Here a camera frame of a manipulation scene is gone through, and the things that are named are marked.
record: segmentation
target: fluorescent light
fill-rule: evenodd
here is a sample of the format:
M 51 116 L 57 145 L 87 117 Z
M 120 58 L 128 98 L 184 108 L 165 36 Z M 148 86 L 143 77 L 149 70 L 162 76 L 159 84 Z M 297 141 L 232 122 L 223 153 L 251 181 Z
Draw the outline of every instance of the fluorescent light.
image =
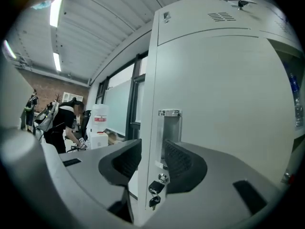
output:
M 56 70 L 61 71 L 61 64 L 59 63 L 59 54 L 54 52 L 53 57 L 54 57 Z
M 4 46 L 5 46 L 6 50 L 9 51 L 10 55 L 12 56 L 12 58 L 16 59 L 17 57 L 14 54 L 14 52 L 12 51 L 12 49 L 10 48 L 10 45 L 9 45 L 7 40 L 4 40 Z
M 59 10 L 61 9 L 62 0 L 54 0 L 51 4 L 50 25 L 58 26 Z

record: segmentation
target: vent grille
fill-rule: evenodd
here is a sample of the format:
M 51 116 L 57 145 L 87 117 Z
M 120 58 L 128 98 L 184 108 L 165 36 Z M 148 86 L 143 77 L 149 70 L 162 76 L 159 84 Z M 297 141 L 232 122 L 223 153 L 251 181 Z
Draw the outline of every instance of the vent grille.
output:
M 275 21 L 275 23 L 283 30 L 283 32 L 287 33 L 288 35 L 291 35 L 291 32 L 288 28 L 288 24 L 280 23 Z
M 227 12 L 221 12 L 221 13 L 208 13 L 208 15 L 214 20 L 214 21 L 235 21 L 231 15 L 229 15 Z

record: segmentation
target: hand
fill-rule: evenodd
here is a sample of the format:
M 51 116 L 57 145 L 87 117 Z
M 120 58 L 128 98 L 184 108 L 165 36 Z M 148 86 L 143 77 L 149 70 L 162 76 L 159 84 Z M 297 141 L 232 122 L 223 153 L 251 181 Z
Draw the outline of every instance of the hand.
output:
M 85 149 L 87 149 L 87 146 L 83 143 L 81 145 L 78 145 L 78 148 L 82 149 L 82 150 L 85 150 Z

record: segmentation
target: cabinet door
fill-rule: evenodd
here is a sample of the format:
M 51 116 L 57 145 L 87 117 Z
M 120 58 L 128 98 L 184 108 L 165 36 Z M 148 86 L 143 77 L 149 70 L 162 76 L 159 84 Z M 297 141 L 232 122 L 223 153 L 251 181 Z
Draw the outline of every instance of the cabinet door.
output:
M 200 32 L 159 46 L 153 97 L 151 133 L 141 133 L 151 139 L 148 185 L 162 172 L 155 165 L 160 109 L 182 110 L 182 142 L 231 154 L 280 183 L 294 141 L 294 102 L 267 39 Z M 152 213 L 151 198 L 147 192 Z
M 240 15 L 223 0 L 181 0 L 159 10 L 158 45 L 199 31 L 248 29 L 251 24 Z

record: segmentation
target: red label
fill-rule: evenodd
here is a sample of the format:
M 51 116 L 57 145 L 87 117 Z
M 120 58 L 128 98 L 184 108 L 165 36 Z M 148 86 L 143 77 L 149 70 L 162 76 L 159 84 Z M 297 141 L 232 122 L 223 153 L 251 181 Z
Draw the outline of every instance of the red label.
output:
M 105 121 L 106 121 L 106 118 L 94 118 L 94 121 L 97 121 L 97 122 L 105 122 Z

